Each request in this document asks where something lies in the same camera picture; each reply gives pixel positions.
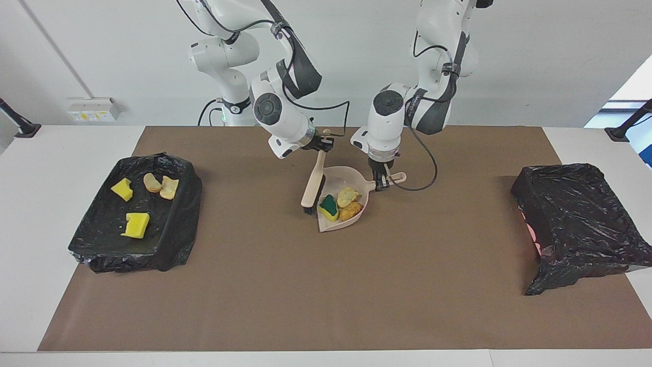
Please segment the beige hand brush black bristles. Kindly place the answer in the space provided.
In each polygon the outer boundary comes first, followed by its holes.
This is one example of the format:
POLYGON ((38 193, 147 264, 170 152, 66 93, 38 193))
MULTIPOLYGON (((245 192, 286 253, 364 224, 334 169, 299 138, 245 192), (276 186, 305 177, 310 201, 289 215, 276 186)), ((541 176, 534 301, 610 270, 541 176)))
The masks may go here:
MULTIPOLYGON (((322 132, 316 135, 321 135, 322 137, 327 137, 331 134, 329 128, 325 128, 322 132)), ((324 161, 326 158, 326 152, 318 151, 316 163, 313 167, 313 170, 308 177, 308 183, 305 188, 303 197, 301 199, 301 206, 303 211, 307 215, 315 214, 317 211, 317 204, 319 200, 319 195, 321 190, 323 190, 323 184, 325 182, 324 178, 324 161)))

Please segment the green and yellow sponge piece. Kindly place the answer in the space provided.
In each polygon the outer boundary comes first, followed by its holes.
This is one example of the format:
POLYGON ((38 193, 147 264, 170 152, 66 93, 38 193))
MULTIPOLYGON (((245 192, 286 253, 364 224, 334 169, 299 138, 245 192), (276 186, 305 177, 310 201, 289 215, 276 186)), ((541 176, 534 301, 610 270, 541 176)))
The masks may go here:
POLYGON ((319 213, 321 213, 330 222, 337 221, 340 216, 336 198, 331 194, 326 195, 326 197, 323 198, 319 205, 317 205, 317 211, 319 211, 319 213))

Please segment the large notched yellow sponge piece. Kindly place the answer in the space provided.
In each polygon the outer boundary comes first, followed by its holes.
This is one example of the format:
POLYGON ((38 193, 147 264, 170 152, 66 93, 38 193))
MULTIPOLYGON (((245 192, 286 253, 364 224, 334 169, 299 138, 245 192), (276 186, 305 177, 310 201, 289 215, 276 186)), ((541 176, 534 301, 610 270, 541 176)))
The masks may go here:
POLYGON ((149 225, 150 215, 147 212, 128 212, 123 237, 142 239, 149 225))

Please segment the beige plastic dustpan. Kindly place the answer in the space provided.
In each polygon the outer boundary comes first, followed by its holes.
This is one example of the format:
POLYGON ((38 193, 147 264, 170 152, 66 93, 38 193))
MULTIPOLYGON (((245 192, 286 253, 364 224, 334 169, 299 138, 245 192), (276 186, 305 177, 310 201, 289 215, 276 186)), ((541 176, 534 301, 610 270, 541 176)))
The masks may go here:
POLYGON ((334 197, 334 199, 336 199, 338 193, 341 190, 350 187, 359 193, 358 197, 356 198, 356 202, 362 205, 362 209, 358 214, 356 214, 356 216, 353 216, 347 221, 342 221, 341 219, 331 221, 326 216, 324 216, 323 213, 318 212, 317 222, 319 226, 319 232, 323 233, 339 230, 356 223, 365 212, 370 193, 375 191, 375 182, 367 181, 358 170, 348 166, 326 167, 323 170, 323 174, 325 176, 325 182, 324 187, 318 197, 317 204, 321 204, 327 195, 331 195, 334 197))

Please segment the pale round foam lump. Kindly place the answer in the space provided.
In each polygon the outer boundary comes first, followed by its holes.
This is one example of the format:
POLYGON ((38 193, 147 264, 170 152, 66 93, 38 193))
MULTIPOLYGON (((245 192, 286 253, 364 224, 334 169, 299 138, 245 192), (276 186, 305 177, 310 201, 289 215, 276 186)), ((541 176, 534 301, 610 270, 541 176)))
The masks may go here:
POLYGON ((339 191, 336 197, 338 207, 344 208, 349 206, 352 202, 356 201, 360 194, 352 187, 345 187, 339 191))

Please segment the brown paper table mat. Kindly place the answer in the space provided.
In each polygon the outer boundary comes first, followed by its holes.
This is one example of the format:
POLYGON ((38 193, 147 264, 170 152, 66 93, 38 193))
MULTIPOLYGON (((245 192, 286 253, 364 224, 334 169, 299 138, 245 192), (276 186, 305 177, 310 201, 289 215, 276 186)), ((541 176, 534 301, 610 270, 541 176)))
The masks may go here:
POLYGON ((433 187, 373 193, 327 233, 300 206, 315 153, 278 160, 267 139, 145 128, 135 154, 180 156, 203 181, 193 251, 167 272, 78 266, 40 351, 652 348, 625 275, 524 296, 535 247, 510 188, 522 167, 559 163, 542 128, 424 137, 433 187))

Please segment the white wall socket box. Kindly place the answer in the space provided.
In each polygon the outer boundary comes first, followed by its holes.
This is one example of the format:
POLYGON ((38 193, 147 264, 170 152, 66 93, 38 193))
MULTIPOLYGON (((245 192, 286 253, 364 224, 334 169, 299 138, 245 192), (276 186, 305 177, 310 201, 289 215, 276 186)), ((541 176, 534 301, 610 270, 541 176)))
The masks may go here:
POLYGON ((113 98, 67 98, 67 114, 75 123, 114 123, 121 114, 113 98))

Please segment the small yellow sponge piece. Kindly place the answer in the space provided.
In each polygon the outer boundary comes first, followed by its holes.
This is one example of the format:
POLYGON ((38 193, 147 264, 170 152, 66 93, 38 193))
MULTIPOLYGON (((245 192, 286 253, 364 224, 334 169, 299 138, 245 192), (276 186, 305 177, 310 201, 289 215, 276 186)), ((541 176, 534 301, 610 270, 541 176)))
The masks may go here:
POLYGON ((131 188, 131 180, 124 177, 121 181, 117 182, 111 187, 111 191, 124 200, 129 202, 133 197, 133 189, 131 188))

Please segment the bright window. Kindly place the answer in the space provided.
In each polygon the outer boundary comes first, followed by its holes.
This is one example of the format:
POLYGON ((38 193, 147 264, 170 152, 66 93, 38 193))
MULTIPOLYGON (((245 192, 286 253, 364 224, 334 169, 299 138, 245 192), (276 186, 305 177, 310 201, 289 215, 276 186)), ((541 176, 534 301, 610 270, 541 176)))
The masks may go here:
MULTIPOLYGON (((585 125, 585 128, 619 127, 652 98, 652 64, 643 64, 585 125)), ((626 134, 629 144, 652 170, 652 111, 626 134)))

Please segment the black bag lined pink bin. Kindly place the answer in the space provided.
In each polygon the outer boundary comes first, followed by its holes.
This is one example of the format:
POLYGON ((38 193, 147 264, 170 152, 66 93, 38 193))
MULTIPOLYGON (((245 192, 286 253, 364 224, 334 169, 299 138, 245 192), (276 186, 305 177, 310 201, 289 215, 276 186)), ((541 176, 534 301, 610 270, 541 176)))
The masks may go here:
POLYGON ((510 189, 535 244, 538 270, 524 294, 652 268, 648 244, 598 167, 527 166, 510 189))

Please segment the yellowish foam lump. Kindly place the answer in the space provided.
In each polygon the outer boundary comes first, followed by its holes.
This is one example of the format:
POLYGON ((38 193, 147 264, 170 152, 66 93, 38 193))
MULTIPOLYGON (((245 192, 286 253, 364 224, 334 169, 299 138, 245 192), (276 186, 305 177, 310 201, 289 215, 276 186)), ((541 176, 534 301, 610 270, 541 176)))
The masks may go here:
POLYGON ((179 179, 172 179, 168 176, 163 176, 161 181, 161 190, 159 191, 161 198, 165 198, 166 200, 173 200, 175 198, 179 182, 179 179))

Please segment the orange brown bread shaped lump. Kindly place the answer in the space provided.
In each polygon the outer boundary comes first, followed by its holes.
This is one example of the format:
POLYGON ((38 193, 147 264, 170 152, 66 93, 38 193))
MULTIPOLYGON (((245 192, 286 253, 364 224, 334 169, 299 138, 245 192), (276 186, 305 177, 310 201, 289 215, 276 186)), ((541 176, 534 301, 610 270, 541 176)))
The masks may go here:
POLYGON ((348 221, 364 209, 364 206, 357 201, 350 202, 347 206, 341 207, 339 211, 339 219, 342 222, 348 221))

